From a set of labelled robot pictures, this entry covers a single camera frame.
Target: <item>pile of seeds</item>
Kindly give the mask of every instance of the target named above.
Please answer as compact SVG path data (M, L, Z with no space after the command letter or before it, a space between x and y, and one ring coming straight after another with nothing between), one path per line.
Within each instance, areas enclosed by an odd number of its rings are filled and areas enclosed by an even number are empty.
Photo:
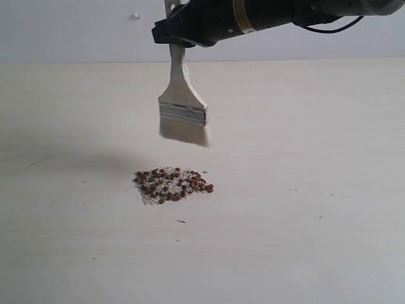
M137 172L133 180L140 189L144 203L161 205L166 201L180 201L194 192L212 193L214 185L207 184L201 174L181 168L157 168Z

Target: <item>brush bristles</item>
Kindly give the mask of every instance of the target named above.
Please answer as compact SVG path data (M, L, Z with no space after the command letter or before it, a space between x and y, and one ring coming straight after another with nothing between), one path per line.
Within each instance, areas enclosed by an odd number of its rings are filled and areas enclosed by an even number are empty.
M197 144L203 147L209 147L210 145L208 126L204 127L202 125L194 125L193 123L179 122L161 117L159 132L166 139Z

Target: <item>table surface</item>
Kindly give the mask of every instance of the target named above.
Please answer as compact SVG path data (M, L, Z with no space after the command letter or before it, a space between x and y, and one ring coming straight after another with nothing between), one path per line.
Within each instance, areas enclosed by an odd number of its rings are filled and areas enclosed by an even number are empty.
M189 69L209 149L165 63L0 66L0 302L404 303L405 59ZM159 166L216 191L145 206Z

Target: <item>white wall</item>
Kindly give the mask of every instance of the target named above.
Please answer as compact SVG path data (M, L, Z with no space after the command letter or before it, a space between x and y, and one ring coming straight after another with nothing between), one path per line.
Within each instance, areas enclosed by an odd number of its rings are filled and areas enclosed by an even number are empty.
M142 18L131 20L134 12ZM404 17L405 8L369 17L338 35L287 25L195 48L188 56L214 61L405 56ZM163 0L0 0L0 64L167 61L166 46L154 44L151 35L162 18Z

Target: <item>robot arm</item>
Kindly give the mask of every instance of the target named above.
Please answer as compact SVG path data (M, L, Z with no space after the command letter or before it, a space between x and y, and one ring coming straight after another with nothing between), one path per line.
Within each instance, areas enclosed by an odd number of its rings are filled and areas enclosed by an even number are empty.
M364 16L391 15L404 4L404 0L190 0L156 22L152 33L157 44L207 48L221 40L288 23L314 32L336 33ZM333 31L310 27L344 16L359 18Z

